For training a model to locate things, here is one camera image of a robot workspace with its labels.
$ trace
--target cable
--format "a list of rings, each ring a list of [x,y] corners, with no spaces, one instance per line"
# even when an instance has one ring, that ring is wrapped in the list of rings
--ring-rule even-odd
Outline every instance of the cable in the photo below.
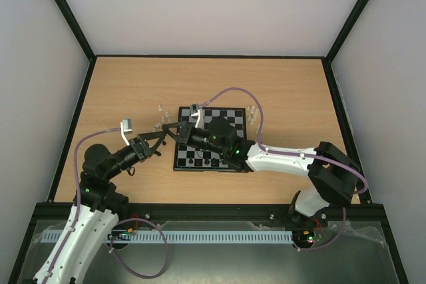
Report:
[[[161,268],[161,270],[157,274],[154,274],[154,275],[143,275],[143,274],[137,273],[136,271],[133,271],[129,266],[127,266],[124,263],[124,261],[121,259],[121,257],[119,257],[115,253],[115,250],[112,247],[112,244],[114,243],[114,238],[112,238],[111,242],[109,243],[110,253],[112,253],[114,255],[114,257],[116,258],[116,260],[118,262],[120,262],[121,265],[124,267],[124,269],[126,271],[128,271],[130,274],[132,274],[132,275],[134,275],[136,277],[139,277],[140,279],[155,279],[156,277],[159,277],[160,275],[162,275],[167,270],[167,267],[170,264],[170,258],[171,258],[170,245],[167,243],[166,236],[161,231],[161,229],[157,225],[153,224],[151,221],[148,221],[147,219],[140,219],[140,218],[133,217],[133,218],[130,218],[130,219],[124,219],[122,221],[119,221],[117,223],[117,225],[124,224],[124,223],[131,222],[131,221],[140,221],[140,222],[146,223],[148,225],[151,225],[154,229],[156,229],[159,232],[159,234],[162,237],[162,240],[164,241],[164,244],[166,245],[166,259],[164,261],[163,267]]]
[[[212,103],[213,101],[215,101],[217,98],[219,98],[220,96],[222,96],[224,93],[231,91],[231,90],[237,90],[237,91],[242,91],[245,92],[246,94],[248,94],[249,96],[252,97],[252,99],[254,100],[254,102],[258,105],[259,111],[260,111],[260,126],[259,126],[259,133],[258,133],[258,145],[259,148],[267,153],[271,153],[271,154],[279,154],[282,156],[296,156],[296,157],[300,157],[302,156],[299,152],[286,152],[286,151],[276,151],[276,150],[266,150],[265,146],[262,144],[261,142],[261,137],[262,137],[262,128],[264,126],[264,112],[262,110],[262,106],[260,105],[259,100],[248,90],[243,89],[243,88],[238,88],[235,86],[232,86],[230,88],[226,88],[222,91],[220,91],[216,96],[214,96],[213,98],[211,98],[210,100],[207,100],[205,103],[201,104],[200,106],[202,108],[204,108],[205,106],[209,105],[210,103]],[[359,178],[363,183],[364,183],[364,187],[362,187],[362,189],[357,190],[354,192],[354,194],[361,194],[364,193],[365,191],[367,191],[368,189],[368,182],[365,179],[365,177],[360,174],[357,170],[354,170],[353,168],[351,168],[350,166],[346,166],[345,164],[342,164],[338,161],[335,161],[333,159],[329,159],[326,158],[325,156],[318,156],[316,154],[303,154],[303,156],[305,156],[306,158],[312,158],[312,159],[316,159],[316,160],[321,160],[330,164],[333,164],[335,166],[339,166],[340,168],[352,173],[353,175],[355,175],[357,178]]]
[[[317,251],[317,250],[319,250],[319,249],[325,249],[326,247],[329,247],[331,244],[333,244],[334,242],[336,242],[336,241],[337,241],[337,239],[340,237],[340,235],[341,235],[341,233],[342,233],[343,229],[345,228],[345,222],[346,222],[346,209],[345,209],[345,208],[342,208],[342,209],[343,209],[343,220],[342,220],[342,223],[341,223],[341,227],[340,227],[340,229],[339,229],[338,233],[335,235],[335,237],[333,237],[333,239],[331,239],[329,242],[327,242],[326,244],[323,244],[323,245],[321,245],[321,246],[317,246],[317,247],[310,247],[310,248],[307,248],[307,249],[301,249],[300,247],[298,247],[298,245],[297,245],[296,243],[293,243],[293,246],[294,246],[296,249],[298,249],[298,251],[305,251],[305,252],[307,252],[307,251]]]
[[[86,141],[89,138],[92,138],[93,136],[98,136],[99,134],[115,132],[115,131],[120,131],[120,128],[112,128],[112,129],[109,129],[109,130],[103,130],[103,131],[99,131],[99,132],[89,134],[88,136],[85,136],[83,139],[78,141],[76,146],[75,146],[73,164],[74,164],[74,179],[75,179],[75,186],[76,186],[76,193],[77,193],[77,210],[75,212],[75,217],[74,217],[74,221],[71,224],[71,228],[74,228],[75,225],[77,224],[77,222],[79,221],[80,208],[81,208],[81,193],[80,193],[80,187],[79,187],[80,180],[79,180],[79,174],[78,174],[78,168],[77,168],[77,152],[79,151],[79,147],[84,141]],[[72,231],[70,230],[65,235],[64,240],[62,240],[62,243],[60,244],[55,256],[52,258],[52,262],[51,262],[49,268],[47,269],[47,273],[52,272],[53,267],[55,266],[55,263],[58,260],[59,255],[61,254],[65,244],[68,241],[68,238],[71,235],[71,233],[72,233]],[[48,279],[49,279],[49,276],[46,276],[43,279],[43,281],[41,282],[41,284],[46,284]]]

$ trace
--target white wall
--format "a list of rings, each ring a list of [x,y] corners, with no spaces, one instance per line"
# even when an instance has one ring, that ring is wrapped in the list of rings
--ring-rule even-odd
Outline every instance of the white wall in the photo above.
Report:
[[[326,55],[356,0],[67,0],[96,54]]]
[[[410,283],[425,282],[425,0],[371,0],[333,67]]]
[[[45,201],[88,62],[53,0],[0,0],[0,283]]]

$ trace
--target wooden tabletop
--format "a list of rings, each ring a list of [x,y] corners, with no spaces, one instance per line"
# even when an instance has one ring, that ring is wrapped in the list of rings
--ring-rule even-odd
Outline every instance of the wooden tabletop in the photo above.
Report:
[[[72,156],[84,136],[117,127],[128,117],[134,135],[150,132],[165,111],[176,121],[179,106],[203,103],[229,86],[246,88],[260,100],[265,115],[263,143],[306,148],[323,140],[345,150],[320,60],[100,57],[55,201],[69,202],[75,195]],[[159,104],[163,112],[157,110]],[[243,92],[229,92],[210,106],[253,104]],[[255,128],[248,126],[251,140]],[[133,177],[121,174],[112,181],[117,192],[140,203],[288,204],[298,190],[311,185],[308,179],[277,172],[175,172],[174,142],[169,137],[166,141],[159,149],[161,157],[137,164]],[[85,150],[94,143],[111,152],[124,146],[120,132],[91,138],[79,150],[79,170]]]

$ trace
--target perforated metal strip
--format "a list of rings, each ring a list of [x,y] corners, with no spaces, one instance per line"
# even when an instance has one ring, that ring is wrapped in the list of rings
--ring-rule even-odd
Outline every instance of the perforated metal strip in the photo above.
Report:
[[[47,230],[41,243],[56,243],[62,230]],[[291,231],[163,231],[171,244],[292,244]],[[138,231],[135,235],[122,235],[115,243],[163,243],[156,231]]]

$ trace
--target purple cable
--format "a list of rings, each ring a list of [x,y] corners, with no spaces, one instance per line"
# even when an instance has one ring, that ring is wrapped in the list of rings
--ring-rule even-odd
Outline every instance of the purple cable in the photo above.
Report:
[[[317,250],[319,250],[319,249],[325,249],[326,247],[329,247],[331,244],[333,244],[334,242],[336,242],[336,241],[337,241],[337,239],[340,237],[340,235],[341,235],[341,233],[342,233],[343,229],[345,228],[345,222],[346,222],[346,209],[345,209],[345,208],[343,208],[343,220],[342,220],[342,223],[341,223],[341,227],[340,227],[340,229],[339,229],[338,233],[335,235],[335,237],[333,237],[333,239],[331,239],[329,242],[327,242],[327,243],[326,243],[326,244],[324,244],[324,245],[317,246],[317,247],[309,247],[309,248],[307,248],[307,249],[301,249],[300,247],[298,247],[298,246],[297,246],[297,244],[296,244],[296,243],[293,243],[293,246],[294,246],[296,249],[298,249],[298,250],[300,250],[300,251],[305,251],[305,252],[309,252],[309,251],[317,251]]]
[[[143,275],[143,274],[140,274],[140,273],[137,273],[137,272],[133,271],[129,266],[127,266],[123,262],[123,260],[117,255],[117,253],[115,253],[115,250],[112,247],[112,244],[114,243],[114,238],[112,238],[111,242],[109,243],[110,252],[114,255],[114,257],[116,258],[116,260],[121,263],[121,265],[124,267],[124,269],[126,271],[128,271],[130,274],[132,274],[132,275],[134,275],[136,277],[139,277],[140,279],[155,279],[156,277],[159,277],[160,275],[162,275],[167,270],[167,267],[170,264],[170,258],[171,258],[170,245],[167,243],[166,236],[161,231],[161,229],[157,225],[153,224],[151,221],[148,221],[147,219],[140,219],[140,218],[137,218],[137,217],[133,217],[131,219],[124,219],[122,221],[119,221],[117,223],[117,225],[124,224],[124,223],[127,223],[127,222],[132,222],[132,221],[140,221],[140,222],[149,224],[154,229],[156,229],[159,232],[159,234],[161,235],[162,240],[164,241],[164,244],[166,245],[166,260],[164,261],[164,265],[161,268],[161,270],[157,274],[154,274],[154,275]]]
[[[77,168],[77,152],[79,151],[79,147],[80,145],[86,141],[89,138],[92,138],[93,136],[98,136],[99,134],[104,134],[104,133],[109,133],[109,132],[114,132],[114,131],[120,131],[120,128],[113,128],[113,129],[109,129],[109,130],[103,130],[103,131],[99,131],[99,132],[95,132],[92,134],[89,134],[88,136],[84,137],[83,139],[81,139],[80,141],[77,142],[77,145],[75,146],[74,149],[74,158],[73,158],[73,164],[74,164],[74,178],[75,178],[75,185],[76,185],[76,193],[77,193],[77,210],[75,212],[75,217],[74,217],[74,221],[71,224],[71,227],[74,228],[75,225],[77,224],[77,222],[79,221],[79,215],[80,215],[80,207],[81,207],[81,193],[80,193],[80,187],[79,187],[79,169]],[[64,240],[62,241],[62,243],[60,244],[55,256],[52,258],[52,262],[49,266],[49,268],[47,269],[47,271],[49,273],[52,272],[53,267],[55,266],[56,261],[59,258],[59,255],[61,254],[65,244],[68,241],[68,238],[70,237],[72,231],[68,231],[68,233],[65,235]],[[46,284],[47,280],[49,279],[48,276],[46,276],[43,281],[41,282],[41,284]]]
[[[262,137],[262,128],[264,126],[264,111],[262,110],[262,106],[260,105],[259,100],[248,90],[243,89],[243,88],[238,88],[235,86],[232,86],[230,88],[226,88],[222,91],[220,91],[216,96],[214,96],[213,98],[211,98],[210,100],[206,101],[205,103],[201,104],[200,106],[202,108],[204,108],[205,106],[209,105],[210,103],[212,103],[213,101],[215,101],[217,98],[219,98],[220,96],[222,96],[225,92],[231,91],[231,90],[237,90],[237,91],[242,91],[245,92],[246,94],[248,94],[249,96],[252,97],[252,99],[254,100],[254,102],[258,105],[259,111],[260,111],[260,126],[259,126],[259,133],[258,133],[258,145],[259,148],[267,153],[271,153],[271,154],[279,154],[282,156],[296,156],[299,157],[301,156],[301,154],[299,152],[285,152],[285,151],[275,151],[275,150],[266,150],[265,146],[261,143],[261,137]],[[316,154],[304,154],[304,156],[306,158],[313,158],[316,160],[320,160],[320,161],[324,161],[330,164],[333,164],[335,166],[339,166],[340,168],[354,174],[357,178],[359,178],[363,183],[364,183],[364,187],[362,187],[362,189],[357,190],[354,192],[354,194],[361,194],[364,193],[365,191],[367,191],[368,189],[368,182],[367,180],[363,177],[362,174],[360,174],[357,170],[354,170],[353,168],[351,168],[350,166],[346,166],[345,164],[342,164],[338,161],[335,161],[333,159],[329,159],[326,158],[325,156],[318,156]]]

